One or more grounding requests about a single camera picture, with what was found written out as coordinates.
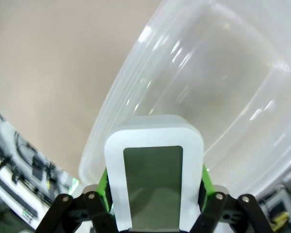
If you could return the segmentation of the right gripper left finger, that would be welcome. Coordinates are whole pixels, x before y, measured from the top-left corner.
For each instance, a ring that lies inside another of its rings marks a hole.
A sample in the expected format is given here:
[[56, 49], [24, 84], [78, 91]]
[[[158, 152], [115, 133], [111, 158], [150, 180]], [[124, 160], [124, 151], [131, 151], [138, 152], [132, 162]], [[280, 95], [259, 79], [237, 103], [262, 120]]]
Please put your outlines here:
[[107, 171], [93, 191], [74, 198], [59, 194], [42, 218], [37, 233], [75, 233], [83, 222], [90, 221], [95, 233], [115, 233], [115, 217]]

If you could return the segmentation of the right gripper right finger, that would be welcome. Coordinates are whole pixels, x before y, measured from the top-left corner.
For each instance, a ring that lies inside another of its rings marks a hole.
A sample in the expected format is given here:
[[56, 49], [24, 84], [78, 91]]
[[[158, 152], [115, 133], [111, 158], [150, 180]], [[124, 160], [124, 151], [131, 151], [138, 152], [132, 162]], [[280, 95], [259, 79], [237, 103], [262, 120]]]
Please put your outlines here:
[[203, 166], [198, 206], [201, 214], [192, 233], [213, 233], [218, 223], [226, 223], [234, 233], [272, 233], [273, 230], [256, 198], [251, 194], [232, 197], [215, 189]]

